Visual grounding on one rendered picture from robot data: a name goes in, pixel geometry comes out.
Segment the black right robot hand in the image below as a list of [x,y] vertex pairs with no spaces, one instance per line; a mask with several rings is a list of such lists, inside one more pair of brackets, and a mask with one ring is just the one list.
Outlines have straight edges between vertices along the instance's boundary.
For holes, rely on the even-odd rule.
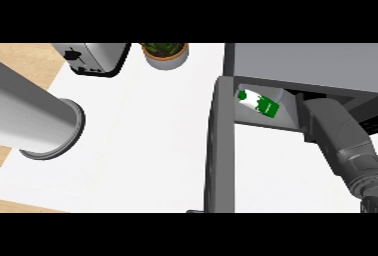
[[298,128],[304,135],[304,141],[307,143],[315,143],[316,139],[310,135],[310,114],[304,106],[304,102],[312,99],[325,98],[324,93],[304,92],[300,90],[288,90],[288,92],[295,96],[295,106],[297,106],[297,117],[298,117]]

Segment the white and green milk carton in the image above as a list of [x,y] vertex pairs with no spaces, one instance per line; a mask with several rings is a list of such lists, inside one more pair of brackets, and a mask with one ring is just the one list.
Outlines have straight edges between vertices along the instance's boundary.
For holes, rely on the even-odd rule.
[[295,96],[282,88],[239,84],[235,92],[235,121],[297,130]]

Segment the grey microwave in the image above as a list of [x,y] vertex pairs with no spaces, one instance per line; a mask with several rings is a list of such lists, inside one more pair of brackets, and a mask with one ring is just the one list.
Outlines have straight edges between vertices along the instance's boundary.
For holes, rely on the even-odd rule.
[[229,43],[223,75],[279,104],[272,118],[236,104],[238,123],[300,132],[297,101],[331,98],[378,133],[378,44]]

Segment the dark grey microwave door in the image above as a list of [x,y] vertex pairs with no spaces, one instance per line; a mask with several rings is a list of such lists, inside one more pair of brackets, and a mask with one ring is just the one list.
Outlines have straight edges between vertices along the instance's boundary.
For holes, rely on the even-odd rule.
[[207,132],[204,209],[188,213],[235,212],[235,101],[233,78],[214,84]]

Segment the potted green plant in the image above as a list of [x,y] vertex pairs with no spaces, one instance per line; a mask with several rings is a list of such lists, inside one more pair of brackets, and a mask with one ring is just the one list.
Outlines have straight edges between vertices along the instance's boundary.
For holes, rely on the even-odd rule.
[[158,70],[173,70],[186,62],[189,56],[188,43],[142,43],[149,65]]

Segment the silver and black toaster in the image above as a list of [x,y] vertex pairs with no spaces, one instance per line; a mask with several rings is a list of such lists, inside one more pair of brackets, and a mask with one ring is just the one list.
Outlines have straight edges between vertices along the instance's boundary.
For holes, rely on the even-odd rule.
[[77,75],[114,77],[121,70],[130,43],[53,43]]

